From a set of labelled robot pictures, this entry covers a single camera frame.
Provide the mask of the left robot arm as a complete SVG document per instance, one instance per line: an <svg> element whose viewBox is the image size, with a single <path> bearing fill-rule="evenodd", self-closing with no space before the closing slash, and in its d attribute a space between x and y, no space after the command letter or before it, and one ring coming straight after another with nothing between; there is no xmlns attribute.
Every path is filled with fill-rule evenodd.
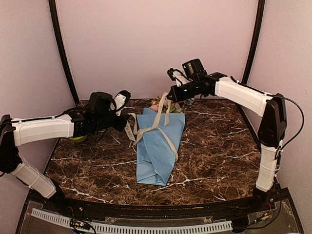
<svg viewBox="0 0 312 234"><path fill-rule="evenodd" d="M62 114L29 119L2 116L0 120L0 170L11 174L36 190L42 197L50 199L50 205L63 213L69 202L63 198L62 190L37 168L19 156L18 147L27 143L53 139L77 138L93 135L99 131L114 128L122 132L128 117L122 114L131 97L130 92L120 91L115 97L105 92L93 92L88 103Z"/></svg>

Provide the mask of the light blue fake flower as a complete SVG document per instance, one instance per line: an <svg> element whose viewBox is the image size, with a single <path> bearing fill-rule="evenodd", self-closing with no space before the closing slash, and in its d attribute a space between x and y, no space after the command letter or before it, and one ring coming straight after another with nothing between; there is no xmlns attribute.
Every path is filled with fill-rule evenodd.
<svg viewBox="0 0 312 234"><path fill-rule="evenodd" d="M192 105L194 103L194 100L190 98L190 99L185 100L184 103L186 105Z"/></svg>

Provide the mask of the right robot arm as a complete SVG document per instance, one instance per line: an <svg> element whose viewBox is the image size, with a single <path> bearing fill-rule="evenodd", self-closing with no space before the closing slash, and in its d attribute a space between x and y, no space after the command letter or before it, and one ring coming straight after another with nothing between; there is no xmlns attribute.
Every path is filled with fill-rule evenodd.
<svg viewBox="0 0 312 234"><path fill-rule="evenodd" d="M273 186L279 171L280 155L286 146L283 140L287 128L287 98L281 94L273 95L249 87L219 72L208 74L198 58L184 63L182 67L182 71L174 68L167 71L170 79L176 82L171 87L167 99L181 102L197 95L212 95L228 99L262 118L257 134L261 146L261 160L254 189L259 193L249 200L249 208L254 212L260 211L268 203L264 193Z"/></svg>

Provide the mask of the beige ribbon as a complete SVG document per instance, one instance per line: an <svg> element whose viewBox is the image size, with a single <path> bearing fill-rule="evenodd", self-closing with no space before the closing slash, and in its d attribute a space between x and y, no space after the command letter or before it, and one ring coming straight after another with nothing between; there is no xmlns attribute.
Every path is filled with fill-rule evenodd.
<svg viewBox="0 0 312 234"><path fill-rule="evenodd" d="M171 140L168 138L168 136L164 133L164 131L159 128L159 123L160 123L160 119L161 119L162 109L163 109L163 106L164 106L165 102L168 103L168 108L167 108L167 111L165 113L164 125L166 126L169 123L169 114L170 114L171 101L166 98L167 95L168 95L167 92L163 93L163 95L162 95L162 97L160 99L159 105L158 105L157 115L156 115L156 117L154 119L154 122L153 122L151 127L138 130L137 129L137 116L136 116L135 113L130 113L129 115L131 115L134 118L134 120L135 120L134 128L131 129L131 126L130 126L129 122L127 121L124 130L125 130L128 138L129 138L129 140L132 141L134 143L134 145L135 145L142 139L144 133L150 132L150 131L152 131L154 129L159 129L160 132L162 133L162 135L164 136L164 138L166 139L170 149L175 154L175 160L177 161L178 160L178 153L177 153L176 147L171 142Z"/></svg>

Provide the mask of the pink fake flower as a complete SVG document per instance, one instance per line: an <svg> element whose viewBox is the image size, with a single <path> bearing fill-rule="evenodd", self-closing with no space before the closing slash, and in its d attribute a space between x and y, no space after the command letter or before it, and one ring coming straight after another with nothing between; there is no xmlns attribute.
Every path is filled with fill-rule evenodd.
<svg viewBox="0 0 312 234"><path fill-rule="evenodd" d="M153 99L151 101L151 106L149 107L149 109L155 111L156 113L158 112L159 109L159 104L160 104L160 99Z"/></svg>

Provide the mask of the blue wrapping paper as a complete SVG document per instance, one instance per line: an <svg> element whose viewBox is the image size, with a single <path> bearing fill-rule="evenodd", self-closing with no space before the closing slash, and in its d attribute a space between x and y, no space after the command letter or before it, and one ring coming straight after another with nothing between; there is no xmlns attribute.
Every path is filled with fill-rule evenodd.
<svg viewBox="0 0 312 234"><path fill-rule="evenodd" d="M173 171L176 155L164 134L178 150L185 127L185 114L170 113L167 125L165 117L165 113L161 114L158 127L145 132L137 144L137 183L165 186Z"/></svg>

